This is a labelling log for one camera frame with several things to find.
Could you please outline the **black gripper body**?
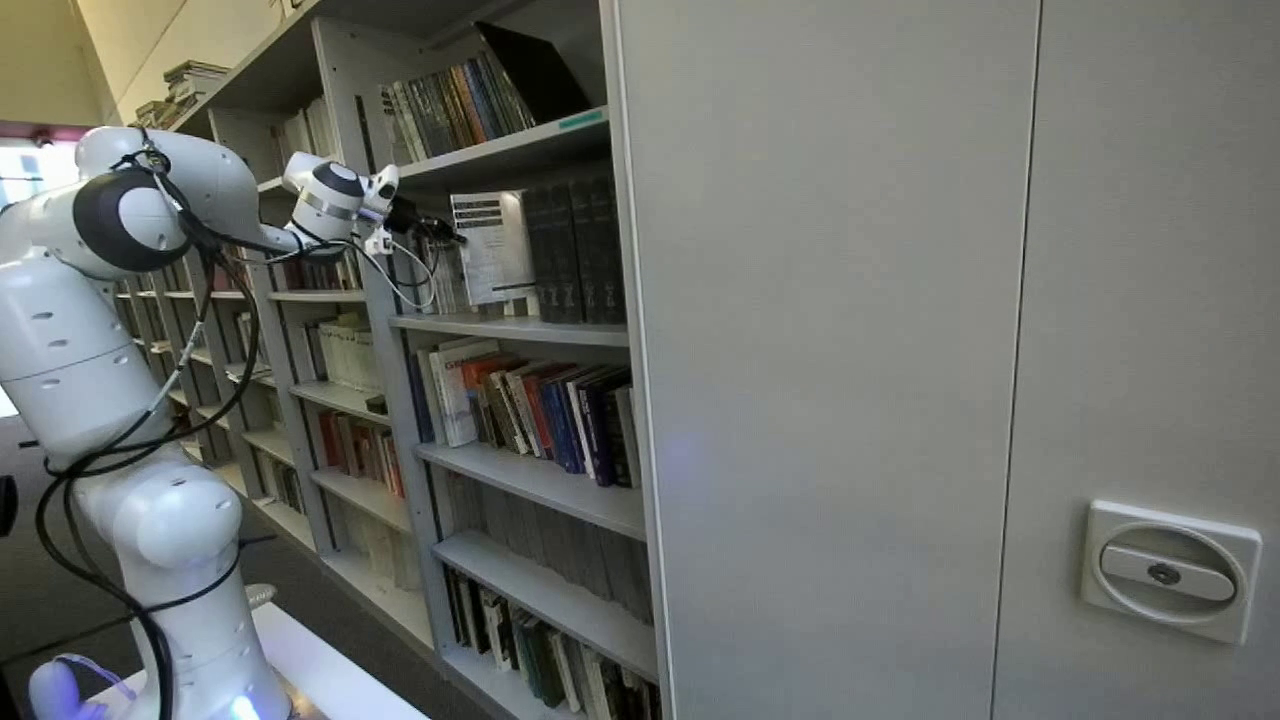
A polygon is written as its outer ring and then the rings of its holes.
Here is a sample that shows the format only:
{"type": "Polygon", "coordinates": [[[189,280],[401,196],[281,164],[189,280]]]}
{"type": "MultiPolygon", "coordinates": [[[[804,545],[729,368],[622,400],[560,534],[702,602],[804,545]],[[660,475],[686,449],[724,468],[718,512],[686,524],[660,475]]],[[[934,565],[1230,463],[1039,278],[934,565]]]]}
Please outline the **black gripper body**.
{"type": "Polygon", "coordinates": [[[423,216],[415,201],[396,196],[392,209],[387,209],[382,229],[392,237],[428,239],[428,237],[437,237],[437,216],[423,216]]]}

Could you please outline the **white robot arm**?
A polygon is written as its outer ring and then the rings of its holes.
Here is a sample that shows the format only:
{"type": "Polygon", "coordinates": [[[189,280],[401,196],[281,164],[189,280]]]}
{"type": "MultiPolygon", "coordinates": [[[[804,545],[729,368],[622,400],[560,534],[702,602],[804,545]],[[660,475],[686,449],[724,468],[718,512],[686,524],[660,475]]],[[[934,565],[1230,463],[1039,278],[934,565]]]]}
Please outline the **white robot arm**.
{"type": "Polygon", "coordinates": [[[0,223],[0,388],[71,503],[52,560],[125,606],[144,690],[125,720],[289,720],[240,582],[240,495],[176,449],[168,392],[107,285],[184,252],[340,256],[405,223],[401,173],[295,153],[282,223],[240,153],[165,127],[91,127],[68,190],[0,223]]]}

